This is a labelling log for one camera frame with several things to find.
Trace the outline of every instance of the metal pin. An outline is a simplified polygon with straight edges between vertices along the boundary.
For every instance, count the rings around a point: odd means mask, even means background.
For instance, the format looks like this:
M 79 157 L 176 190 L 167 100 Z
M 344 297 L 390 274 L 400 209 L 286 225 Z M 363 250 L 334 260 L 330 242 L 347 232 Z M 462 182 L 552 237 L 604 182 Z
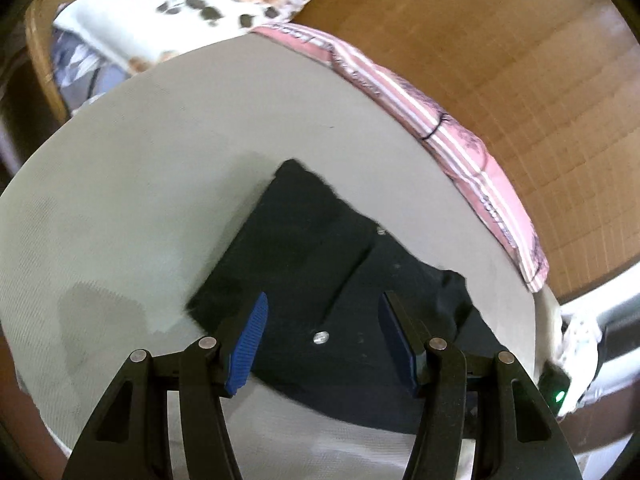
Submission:
M 135 363 L 139 363 L 144 361 L 146 358 L 146 352 L 144 350 L 134 350 L 131 352 L 129 359 L 131 359 Z
M 217 344 L 218 344 L 218 341 L 216 340 L 216 338 L 211 337 L 210 335 L 207 335 L 203 337 L 200 341 L 198 341 L 198 346 L 200 348 L 204 348 L 205 350 L 213 348 Z
M 323 345 L 329 341 L 329 333 L 328 332 L 317 332 L 314 334 L 314 343 L 317 345 Z
M 506 365 L 513 364 L 516 361 L 514 355 L 511 352 L 507 352 L 506 350 L 503 350 L 498 354 L 498 359 L 500 359 L 500 361 L 502 361 Z
M 447 347 L 447 342 L 441 337 L 432 337 L 429 346 L 434 350 L 444 350 Z

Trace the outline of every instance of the black fabric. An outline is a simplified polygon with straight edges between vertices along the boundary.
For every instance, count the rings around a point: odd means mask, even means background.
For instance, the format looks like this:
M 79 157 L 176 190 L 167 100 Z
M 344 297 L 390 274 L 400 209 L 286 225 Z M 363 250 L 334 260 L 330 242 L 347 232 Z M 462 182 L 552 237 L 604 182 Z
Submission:
M 269 318 L 253 373 L 286 396 L 353 424 L 417 432 L 422 404 L 400 383 L 378 325 L 393 290 L 431 334 L 493 356 L 503 349 L 473 307 L 465 279 L 411 256 L 295 160 L 260 202 L 188 312 L 212 332 L 245 290 L 263 290 Z M 325 344 L 313 343 L 317 332 Z

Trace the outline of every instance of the beige table surface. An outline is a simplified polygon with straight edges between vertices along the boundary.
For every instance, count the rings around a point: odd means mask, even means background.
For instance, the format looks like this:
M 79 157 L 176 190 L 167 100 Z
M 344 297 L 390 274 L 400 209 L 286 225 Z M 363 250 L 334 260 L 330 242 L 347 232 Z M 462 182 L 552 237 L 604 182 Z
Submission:
M 186 301 L 291 157 L 417 258 L 466 276 L 484 320 L 532 371 L 532 295 L 429 154 L 329 69 L 249 35 L 82 109 L 0 197 L 0 319 L 68 446 L 133 349 L 180 351 L 201 334 Z M 224 409 L 248 479 L 400 478 L 413 443 L 325 418 L 257 380 Z

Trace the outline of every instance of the pink cloth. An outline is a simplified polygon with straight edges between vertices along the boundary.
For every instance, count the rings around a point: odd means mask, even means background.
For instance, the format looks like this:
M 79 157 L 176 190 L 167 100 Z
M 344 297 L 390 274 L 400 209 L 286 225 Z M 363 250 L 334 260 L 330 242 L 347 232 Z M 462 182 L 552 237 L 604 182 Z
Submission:
M 396 118 L 433 155 L 502 244 L 529 290 L 542 288 L 549 264 L 536 230 L 511 182 L 481 139 L 411 83 L 331 34 L 292 23 L 264 25 L 252 32 L 326 65 Z

